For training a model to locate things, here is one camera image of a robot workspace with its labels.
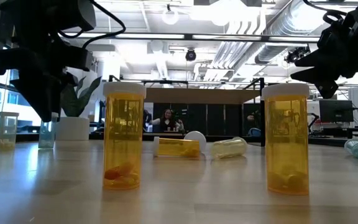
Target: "wooden table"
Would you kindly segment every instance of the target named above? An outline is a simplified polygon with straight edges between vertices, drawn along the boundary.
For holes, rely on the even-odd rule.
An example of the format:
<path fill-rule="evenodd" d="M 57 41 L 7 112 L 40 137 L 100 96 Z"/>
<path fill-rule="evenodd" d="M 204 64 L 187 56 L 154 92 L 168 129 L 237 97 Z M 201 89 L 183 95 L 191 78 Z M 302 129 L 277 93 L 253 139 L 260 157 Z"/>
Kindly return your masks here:
<path fill-rule="evenodd" d="M 289 196 L 267 191 L 260 147 L 192 161 L 153 159 L 150 145 L 129 191 L 102 190 L 102 141 L 0 152 L 0 223 L 358 224 L 358 160 L 343 148 L 310 146 L 310 196 Z"/>

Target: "green plant leaf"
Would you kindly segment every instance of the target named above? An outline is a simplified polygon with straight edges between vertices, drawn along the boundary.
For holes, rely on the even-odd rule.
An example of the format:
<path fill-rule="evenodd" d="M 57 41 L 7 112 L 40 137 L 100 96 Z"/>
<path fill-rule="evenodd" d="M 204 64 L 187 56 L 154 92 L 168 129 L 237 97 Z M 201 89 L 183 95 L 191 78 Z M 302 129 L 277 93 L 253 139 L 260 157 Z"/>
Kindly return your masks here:
<path fill-rule="evenodd" d="M 74 91 L 74 87 L 71 84 L 68 84 L 61 93 L 61 101 L 62 101 L 62 108 L 65 112 L 66 116 L 79 116 L 81 113 L 78 114 L 80 111 L 80 107 L 78 104 L 78 98 Z"/>
<path fill-rule="evenodd" d="M 78 96 L 78 92 L 80 91 L 80 89 L 82 88 L 82 86 L 84 85 L 84 79 L 86 77 L 83 77 L 82 79 L 80 79 L 78 81 L 78 86 L 77 86 L 77 89 L 75 89 L 75 94 Z"/>
<path fill-rule="evenodd" d="M 89 88 L 86 88 L 85 90 L 83 90 L 81 92 L 81 95 L 78 99 L 78 106 L 79 106 L 79 108 L 81 108 L 80 114 L 82 113 L 82 111 L 84 111 L 85 106 L 90 101 L 91 95 L 94 92 L 94 90 L 100 85 L 101 79 L 102 79 L 102 77 L 99 77 L 99 78 L 93 80 L 93 82 L 91 83 Z"/>

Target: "woman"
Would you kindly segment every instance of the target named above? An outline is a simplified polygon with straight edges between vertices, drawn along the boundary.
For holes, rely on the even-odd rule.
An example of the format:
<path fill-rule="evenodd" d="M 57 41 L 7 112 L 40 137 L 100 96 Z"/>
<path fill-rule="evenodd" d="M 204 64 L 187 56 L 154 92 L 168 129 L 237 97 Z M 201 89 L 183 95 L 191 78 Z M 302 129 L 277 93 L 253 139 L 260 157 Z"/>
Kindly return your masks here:
<path fill-rule="evenodd" d="M 160 131 L 168 131 L 168 128 L 170 128 L 171 131 L 173 131 L 173 128 L 177 128 L 178 131 L 185 130 L 183 122 L 180 119 L 178 122 L 172 120 L 172 111 L 170 109 L 166 109 L 161 118 L 151 121 L 150 124 L 160 125 Z"/>

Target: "security camera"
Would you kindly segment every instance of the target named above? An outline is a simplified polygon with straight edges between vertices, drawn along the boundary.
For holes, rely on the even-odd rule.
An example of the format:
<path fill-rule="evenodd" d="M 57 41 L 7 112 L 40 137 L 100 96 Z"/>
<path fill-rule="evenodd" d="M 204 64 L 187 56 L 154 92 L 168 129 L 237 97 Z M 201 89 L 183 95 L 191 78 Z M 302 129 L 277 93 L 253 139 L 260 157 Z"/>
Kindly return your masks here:
<path fill-rule="evenodd" d="M 196 60 L 196 52 L 194 51 L 194 49 L 188 49 L 187 53 L 186 53 L 186 61 L 188 62 L 192 62 L 194 60 Z"/>

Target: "white pot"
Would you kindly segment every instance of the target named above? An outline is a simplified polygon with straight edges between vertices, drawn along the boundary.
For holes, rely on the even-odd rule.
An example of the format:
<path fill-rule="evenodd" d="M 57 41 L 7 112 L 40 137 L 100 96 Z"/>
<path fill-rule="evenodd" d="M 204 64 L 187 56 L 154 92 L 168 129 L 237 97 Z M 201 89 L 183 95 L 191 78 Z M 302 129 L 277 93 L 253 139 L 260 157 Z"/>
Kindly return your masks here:
<path fill-rule="evenodd" d="M 88 118 L 63 117 L 56 125 L 57 141 L 84 141 L 90 138 Z"/>

